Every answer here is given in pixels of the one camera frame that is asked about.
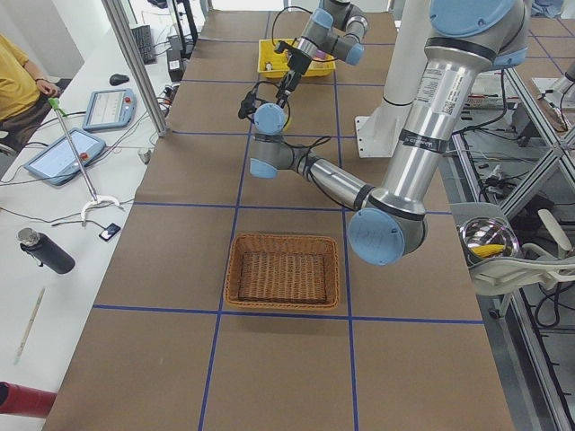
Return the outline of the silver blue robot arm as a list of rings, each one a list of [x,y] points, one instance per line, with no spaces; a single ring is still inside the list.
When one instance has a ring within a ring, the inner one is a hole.
[[[250,155],[254,177],[274,178],[291,170],[327,196],[351,207],[348,240],[365,262],[383,266],[419,248],[427,225],[423,199],[457,119],[480,73],[505,69],[526,56],[531,13],[528,1],[434,1],[429,5],[431,33],[427,63],[398,136],[385,178],[378,187],[318,157],[308,146],[290,145],[283,135],[284,109],[317,52],[355,65],[364,53],[368,23],[348,1],[322,1],[311,14],[296,45],[279,42],[288,70],[273,102],[248,94],[240,118],[256,127]]]
[[[350,1],[321,1],[292,47],[285,78],[299,80],[318,50],[355,66],[363,57],[368,20]]]

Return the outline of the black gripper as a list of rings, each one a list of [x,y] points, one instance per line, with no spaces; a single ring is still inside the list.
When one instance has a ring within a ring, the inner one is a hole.
[[[289,71],[279,82],[279,89],[276,93],[276,103],[280,108],[287,104],[289,95],[296,89],[310,64],[311,58],[304,51],[293,47],[292,51],[289,52],[287,62]]]

